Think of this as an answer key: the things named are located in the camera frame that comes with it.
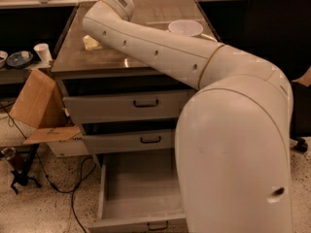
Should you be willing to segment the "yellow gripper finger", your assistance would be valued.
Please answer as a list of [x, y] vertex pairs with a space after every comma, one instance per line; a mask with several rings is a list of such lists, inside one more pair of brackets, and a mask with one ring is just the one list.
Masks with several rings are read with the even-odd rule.
[[89, 35], [84, 36], [83, 42], [86, 50], [100, 50], [102, 48], [101, 44]]

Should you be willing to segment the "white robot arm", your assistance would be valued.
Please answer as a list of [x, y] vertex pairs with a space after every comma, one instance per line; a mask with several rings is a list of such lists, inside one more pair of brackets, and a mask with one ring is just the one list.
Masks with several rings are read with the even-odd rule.
[[190, 233], [294, 233], [291, 85], [274, 64], [218, 42], [131, 22], [132, 0], [99, 0], [83, 27], [196, 92], [175, 133]]

